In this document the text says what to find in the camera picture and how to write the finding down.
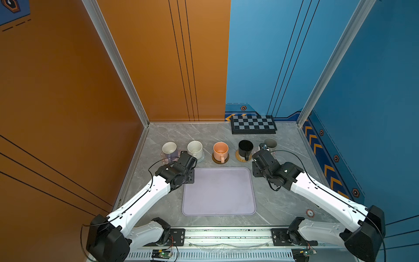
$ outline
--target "metal corner post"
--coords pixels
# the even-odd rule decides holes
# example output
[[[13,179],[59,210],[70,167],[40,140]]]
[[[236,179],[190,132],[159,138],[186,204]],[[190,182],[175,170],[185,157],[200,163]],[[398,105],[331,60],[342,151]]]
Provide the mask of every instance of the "metal corner post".
[[[106,51],[108,52],[109,58],[111,58],[112,64],[114,65],[115,70],[125,87],[129,99],[131,100],[132,105],[138,114],[138,117],[140,118],[144,128],[147,128],[150,121],[148,120],[144,107],[141,104],[138,93],[135,90],[128,70],[125,67],[124,61],[122,60],[121,54],[118,51],[111,31],[109,30],[105,18],[103,17],[103,14],[99,8],[99,4],[96,0],[82,0],[82,2],[90,16],[90,19],[93,22],[93,25],[96,28],[96,31],[98,32],[98,35],[102,40],[103,45],[105,46]]]
[[[304,105],[303,110],[301,111],[300,116],[297,119],[298,127],[302,127],[305,120],[309,116],[311,110],[313,110],[315,104],[321,96],[321,93],[326,88],[329,83],[330,78],[334,74],[336,68],[338,67],[340,61],[357,35],[359,29],[364,23],[366,17],[370,13],[373,5],[376,0],[360,0],[357,8],[352,14],[351,19],[349,20],[345,30],[343,31],[335,49],[333,50],[332,55],[329,58],[323,72],[321,73],[319,79],[317,80],[316,85],[311,91],[310,96],[307,99],[307,102]]]

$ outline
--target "blue wall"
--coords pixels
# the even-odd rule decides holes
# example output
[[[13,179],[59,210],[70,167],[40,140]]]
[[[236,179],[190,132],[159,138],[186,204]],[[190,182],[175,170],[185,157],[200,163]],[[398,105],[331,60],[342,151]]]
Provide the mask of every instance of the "blue wall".
[[[7,7],[5,7],[2,3],[0,3],[0,26],[9,23],[13,20],[19,19],[23,16],[27,16],[30,14],[29,10],[29,0],[19,0],[18,1],[20,11],[13,13]]]
[[[259,114],[276,117],[301,110],[358,2],[232,0],[226,103],[249,104]]]
[[[387,223],[419,214],[418,13],[417,0],[377,1],[314,108],[365,205],[382,208]],[[386,229],[417,230],[419,218]],[[386,238],[387,248],[415,243],[419,232]],[[387,261],[417,261],[418,252],[389,249]]]

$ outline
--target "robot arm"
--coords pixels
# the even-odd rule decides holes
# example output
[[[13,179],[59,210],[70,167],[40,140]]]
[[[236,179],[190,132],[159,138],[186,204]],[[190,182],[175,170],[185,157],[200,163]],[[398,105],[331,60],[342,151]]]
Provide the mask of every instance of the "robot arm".
[[[163,196],[182,184],[193,183],[197,159],[182,152],[177,161],[161,166],[156,175],[123,206],[90,223],[86,250],[99,262],[122,262],[130,249],[157,242],[165,244],[170,225],[155,218],[133,230],[137,221]]]
[[[253,155],[253,175],[299,194],[334,216],[340,223],[322,223],[297,217],[288,228],[289,239],[300,245],[318,240],[344,246],[365,262],[374,262],[385,236],[384,212],[366,208],[322,185],[298,166],[280,165],[268,150]]]
[[[304,196],[340,223],[323,223],[297,217],[288,228],[288,239],[294,245],[318,240],[344,246],[354,256],[373,262],[385,236],[384,213],[381,209],[355,203],[318,183],[298,166],[280,165],[267,150],[253,155],[253,175],[264,177],[277,187]],[[178,161],[161,166],[148,184],[133,198],[106,218],[96,216],[89,229],[86,249],[99,262],[122,262],[130,249],[156,242],[165,244],[170,226],[160,218],[134,228],[137,221],[163,196],[182,184],[193,183],[197,159],[185,152]]]

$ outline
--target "orange mug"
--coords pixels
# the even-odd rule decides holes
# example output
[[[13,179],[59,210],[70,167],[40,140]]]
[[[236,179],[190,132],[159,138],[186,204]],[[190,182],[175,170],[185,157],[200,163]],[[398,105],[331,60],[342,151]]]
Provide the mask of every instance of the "orange mug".
[[[222,164],[228,157],[228,145],[224,142],[217,142],[214,145],[214,158]]]

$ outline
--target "vent grille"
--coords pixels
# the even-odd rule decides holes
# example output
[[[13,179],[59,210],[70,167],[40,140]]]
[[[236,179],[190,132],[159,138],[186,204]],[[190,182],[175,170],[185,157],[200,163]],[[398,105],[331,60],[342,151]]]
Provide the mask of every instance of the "vent grille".
[[[151,251],[130,252],[126,260],[134,261],[150,261]],[[176,258],[176,251],[174,257],[169,261],[174,261]],[[203,252],[196,249],[190,249],[179,252],[179,257],[176,262],[182,261],[294,261],[290,249],[283,251],[252,251],[252,252],[225,252],[225,253],[211,253]]]

